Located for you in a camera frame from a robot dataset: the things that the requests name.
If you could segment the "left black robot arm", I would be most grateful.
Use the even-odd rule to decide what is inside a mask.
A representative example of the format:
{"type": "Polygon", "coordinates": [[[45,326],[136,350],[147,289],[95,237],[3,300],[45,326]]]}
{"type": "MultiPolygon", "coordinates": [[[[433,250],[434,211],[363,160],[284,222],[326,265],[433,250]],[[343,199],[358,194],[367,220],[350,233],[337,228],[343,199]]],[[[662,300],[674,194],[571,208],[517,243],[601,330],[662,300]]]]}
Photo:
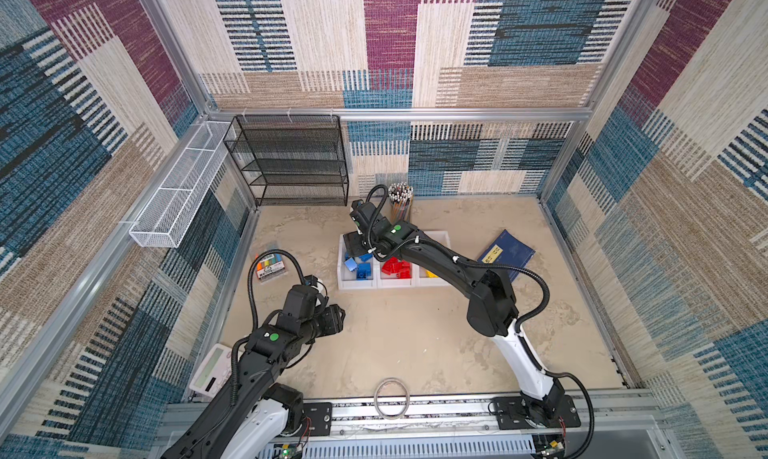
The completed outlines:
{"type": "Polygon", "coordinates": [[[304,274],[298,260],[281,249],[269,249],[252,262],[248,300],[252,330],[232,347],[229,379],[163,458],[255,458],[275,438],[309,433],[303,394],[278,379],[308,355],[317,339],[340,333],[346,312],[331,304],[320,281],[304,274]],[[269,255],[293,264],[298,283],[282,308],[259,322],[253,276],[269,255]]]}

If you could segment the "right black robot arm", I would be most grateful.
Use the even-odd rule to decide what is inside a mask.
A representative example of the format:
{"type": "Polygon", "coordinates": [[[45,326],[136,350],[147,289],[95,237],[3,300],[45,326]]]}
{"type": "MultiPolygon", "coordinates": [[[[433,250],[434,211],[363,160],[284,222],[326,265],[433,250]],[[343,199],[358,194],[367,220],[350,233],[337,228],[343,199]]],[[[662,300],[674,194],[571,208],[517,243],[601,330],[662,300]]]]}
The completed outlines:
{"type": "Polygon", "coordinates": [[[545,426],[558,419],[558,411],[566,400],[561,381],[568,379],[583,394],[588,425],[594,426],[594,405],[587,388],[570,372],[547,369],[523,329],[526,321],[544,312],[549,305],[551,292],[545,280],[526,268],[467,258],[410,222],[390,222],[382,214],[384,203],[372,202],[373,193],[383,188],[377,185],[365,199],[352,203],[350,217],[356,232],[350,239],[351,244],[361,252],[370,253],[380,263],[397,258],[422,267],[468,300],[467,322],[477,333],[493,340],[510,366],[525,400],[527,421],[545,426]],[[524,314],[516,305],[511,272],[534,281],[542,293],[539,304],[524,314]]]}

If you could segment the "small red brick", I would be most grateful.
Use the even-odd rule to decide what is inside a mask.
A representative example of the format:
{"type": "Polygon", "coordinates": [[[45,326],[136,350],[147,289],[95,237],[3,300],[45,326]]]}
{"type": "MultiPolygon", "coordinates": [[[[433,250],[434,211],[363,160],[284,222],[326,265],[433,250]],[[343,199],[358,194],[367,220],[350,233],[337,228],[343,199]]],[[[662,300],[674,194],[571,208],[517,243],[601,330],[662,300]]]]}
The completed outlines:
{"type": "Polygon", "coordinates": [[[399,279],[411,279],[412,278],[412,265],[407,262],[401,262],[397,276],[399,279]]]}

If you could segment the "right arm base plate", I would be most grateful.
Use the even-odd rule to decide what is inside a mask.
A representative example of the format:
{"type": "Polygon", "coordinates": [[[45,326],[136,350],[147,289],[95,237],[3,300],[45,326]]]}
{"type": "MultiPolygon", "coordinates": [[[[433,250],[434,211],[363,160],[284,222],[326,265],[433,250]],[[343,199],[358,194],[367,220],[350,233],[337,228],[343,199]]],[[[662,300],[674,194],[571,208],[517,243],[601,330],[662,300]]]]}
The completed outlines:
{"type": "Polygon", "coordinates": [[[533,430],[579,428],[582,421],[573,398],[564,395],[554,409],[523,395],[500,396],[491,399],[489,412],[501,430],[533,430]]]}

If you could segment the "long red brick top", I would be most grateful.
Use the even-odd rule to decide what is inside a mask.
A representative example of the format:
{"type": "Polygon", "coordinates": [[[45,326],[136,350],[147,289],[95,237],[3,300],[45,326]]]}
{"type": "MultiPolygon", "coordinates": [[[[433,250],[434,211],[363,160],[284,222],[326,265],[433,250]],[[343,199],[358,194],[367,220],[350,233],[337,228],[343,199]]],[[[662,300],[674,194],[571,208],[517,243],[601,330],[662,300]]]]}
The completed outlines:
{"type": "Polygon", "coordinates": [[[397,276],[401,271],[401,261],[396,258],[390,258],[381,266],[381,271],[385,275],[397,276]]]}

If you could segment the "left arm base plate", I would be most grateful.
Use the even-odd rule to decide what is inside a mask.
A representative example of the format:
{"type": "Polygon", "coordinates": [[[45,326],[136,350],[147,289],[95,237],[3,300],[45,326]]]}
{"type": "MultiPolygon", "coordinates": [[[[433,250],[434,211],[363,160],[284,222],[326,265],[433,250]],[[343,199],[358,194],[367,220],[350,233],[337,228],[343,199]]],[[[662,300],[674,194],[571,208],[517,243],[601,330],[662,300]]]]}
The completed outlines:
{"type": "Polygon", "coordinates": [[[304,403],[301,418],[301,429],[297,433],[298,437],[304,439],[307,437],[327,437],[331,434],[333,403],[304,403]]]}

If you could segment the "dark blue brick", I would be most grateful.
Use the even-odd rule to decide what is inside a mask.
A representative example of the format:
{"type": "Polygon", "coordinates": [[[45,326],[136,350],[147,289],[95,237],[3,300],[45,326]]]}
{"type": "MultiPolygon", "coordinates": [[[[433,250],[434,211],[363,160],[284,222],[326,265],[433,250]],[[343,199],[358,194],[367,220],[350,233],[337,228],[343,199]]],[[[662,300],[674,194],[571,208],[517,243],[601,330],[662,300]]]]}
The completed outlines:
{"type": "Polygon", "coordinates": [[[354,259],[354,258],[348,258],[348,259],[347,259],[347,260],[344,262],[344,264],[345,264],[346,268],[347,268],[349,271],[351,271],[351,272],[353,272],[353,271],[356,271],[356,270],[357,270],[357,268],[358,268],[358,264],[357,264],[357,262],[355,261],[355,259],[354,259]]]}

